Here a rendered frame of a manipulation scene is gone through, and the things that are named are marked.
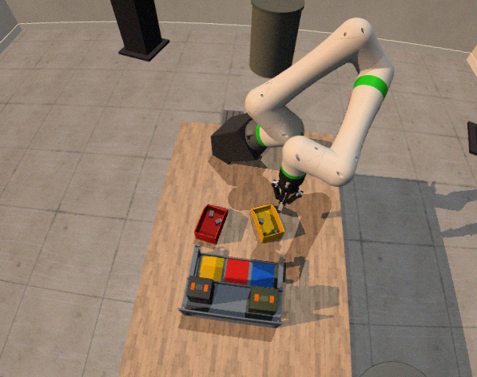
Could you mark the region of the red bin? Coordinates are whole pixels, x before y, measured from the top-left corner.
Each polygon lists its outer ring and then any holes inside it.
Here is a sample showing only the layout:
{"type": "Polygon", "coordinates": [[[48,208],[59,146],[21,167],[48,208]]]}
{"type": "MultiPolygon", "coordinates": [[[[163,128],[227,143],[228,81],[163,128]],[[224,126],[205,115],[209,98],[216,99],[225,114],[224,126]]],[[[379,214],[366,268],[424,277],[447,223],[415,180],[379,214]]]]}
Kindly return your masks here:
{"type": "Polygon", "coordinates": [[[228,215],[228,209],[219,208],[210,204],[207,204],[203,209],[201,217],[197,223],[194,234],[196,239],[209,242],[211,244],[217,244],[221,230],[224,226],[226,217],[228,215]],[[209,211],[213,210],[213,217],[209,217],[209,211]],[[215,220],[221,218],[222,223],[216,224],[215,220]]]}

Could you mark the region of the yellow bin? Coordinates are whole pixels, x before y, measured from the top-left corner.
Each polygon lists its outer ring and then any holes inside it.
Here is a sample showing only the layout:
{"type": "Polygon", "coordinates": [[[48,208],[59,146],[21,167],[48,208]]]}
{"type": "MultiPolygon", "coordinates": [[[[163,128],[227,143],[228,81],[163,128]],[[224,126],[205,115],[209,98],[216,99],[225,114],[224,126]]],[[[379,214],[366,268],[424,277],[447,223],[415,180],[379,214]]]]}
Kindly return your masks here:
{"type": "Polygon", "coordinates": [[[277,214],[276,208],[270,203],[260,207],[251,208],[252,218],[256,225],[261,243],[277,240],[283,237],[284,228],[277,214]],[[264,223],[260,224],[258,218],[264,219],[264,223]],[[278,233],[272,234],[275,229],[278,233]]]}

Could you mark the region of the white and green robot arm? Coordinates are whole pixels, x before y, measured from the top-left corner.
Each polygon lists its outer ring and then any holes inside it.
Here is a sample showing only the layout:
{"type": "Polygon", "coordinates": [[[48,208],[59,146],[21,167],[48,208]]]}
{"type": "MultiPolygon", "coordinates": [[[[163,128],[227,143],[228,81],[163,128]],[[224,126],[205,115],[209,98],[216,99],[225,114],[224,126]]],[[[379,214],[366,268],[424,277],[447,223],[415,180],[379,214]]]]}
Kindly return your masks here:
{"type": "Polygon", "coordinates": [[[245,140],[255,151],[283,147],[279,178],[285,188],[302,185],[306,174],[344,186],[355,176],[368,130],[393,76],[394,66],[372,25],[351,18],[297,63],[249,92],[245,109],[253,120],[246,125],[245,140]],[[355,66],[358,76],[339,132],[327,148],[304,136],[302,120],[286,105],[346,63],[355,66]]]}

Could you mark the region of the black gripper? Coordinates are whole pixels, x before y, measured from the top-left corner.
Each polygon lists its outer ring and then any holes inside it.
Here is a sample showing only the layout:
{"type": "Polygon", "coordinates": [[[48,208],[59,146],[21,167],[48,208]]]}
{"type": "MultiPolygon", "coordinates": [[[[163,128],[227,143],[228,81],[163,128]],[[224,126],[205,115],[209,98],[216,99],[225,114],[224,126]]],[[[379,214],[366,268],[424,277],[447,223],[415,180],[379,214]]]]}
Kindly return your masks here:
{"type": "Polygon", "coordinates": [[[276,199],[280,200],[279,201],[279,208],[278,208],[278,210],[280,210],[280,211],[283,208],[282,205],[284,206],[285,203],[291,204],[297,198],[301,198],[303,193],[304,193],[303,191],[299,190],[300,189],[299,186],[295,187],[295,188],[291,188],[291,187],[285,188],[285,185],[280,180],[278,180],[278,181],[273,180],[272,187],[274,189],[276,199]],[[280,189],[281,189],[281,192],[280,192],[280,189]],[[287,194],[284,198],[285,193],[287,193],[287,194]],[[288,199],[290,193],[291,194],[295,193],[295,194],[288,199]]]}

